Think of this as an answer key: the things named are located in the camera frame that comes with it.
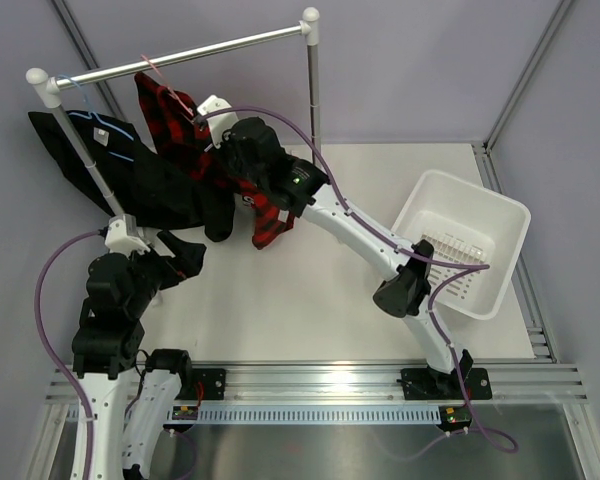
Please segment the pink clothes hanger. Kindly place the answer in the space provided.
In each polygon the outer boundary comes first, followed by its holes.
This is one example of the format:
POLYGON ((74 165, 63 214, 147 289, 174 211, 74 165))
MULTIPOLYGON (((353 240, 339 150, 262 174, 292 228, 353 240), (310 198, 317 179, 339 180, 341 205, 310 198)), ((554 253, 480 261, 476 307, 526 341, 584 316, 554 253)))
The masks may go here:
POLYGON ((140 57, 143 61, 145 61, 150 68, 155 72, 155 74, 162 80, 163 86, 168 90, 170 96, 180 105, 185 114, 189 117, 190 120, 193 120, 195 117, 195 111, 190 108, 178 95, 178 93, 174 90, 174 88, 168 82, 168 79, 163 75, 160 69, 144 54, 141 54, 140 57))

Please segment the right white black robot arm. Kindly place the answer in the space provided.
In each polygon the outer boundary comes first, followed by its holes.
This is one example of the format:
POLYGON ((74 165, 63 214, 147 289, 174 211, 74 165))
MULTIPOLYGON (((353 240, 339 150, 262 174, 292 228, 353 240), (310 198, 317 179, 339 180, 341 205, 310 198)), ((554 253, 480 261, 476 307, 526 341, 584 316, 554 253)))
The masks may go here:
POLYGON ((491 398, 486 371, 474 368, 469 351, 452 340, 436 314, 441 290, 431 286, 429 273, 439 262, 429 241, 409 243, 356 210, 323 160, 288 154, 262 119, 239 119, 229 112, 207 124, 229 175, 252 184, 280 210, 331 233, 380 273, 374 304, 402 320, 425 354, 425 367, 401 374, 405 398, 491 398))

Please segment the red black plaid shirt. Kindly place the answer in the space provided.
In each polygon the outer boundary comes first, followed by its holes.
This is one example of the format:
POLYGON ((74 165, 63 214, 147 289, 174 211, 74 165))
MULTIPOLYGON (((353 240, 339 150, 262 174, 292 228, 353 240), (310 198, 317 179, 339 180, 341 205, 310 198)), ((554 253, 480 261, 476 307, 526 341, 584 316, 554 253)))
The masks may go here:
POLYGON ((186 93, 160 84, 145 73, 134 75, 138 102, 159 156, 193 180, 205 234, 214 242, 233 231, 236 201, 254 213, 253 246, 262 250, 294 227, 295 217, 280 210, 246 180, 230 176, 211 151, 209 129, 193 123, 197 105, 186 93))

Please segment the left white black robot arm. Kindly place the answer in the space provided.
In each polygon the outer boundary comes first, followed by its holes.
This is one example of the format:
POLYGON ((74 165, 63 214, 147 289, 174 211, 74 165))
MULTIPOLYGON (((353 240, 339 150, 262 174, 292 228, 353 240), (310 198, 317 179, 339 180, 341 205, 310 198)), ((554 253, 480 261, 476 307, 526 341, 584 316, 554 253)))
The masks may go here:
POLYGON ((167 412, 198 392, 190 355, 156 349, 136 370, 144 337, 141 318, 154 297, 200 274, 205 245, 161 231, 166 255, 107 253, 88 268, 87 297, 72 341, 73 371, 84 393, 74 468, 90 479, 146 479, 167 412))

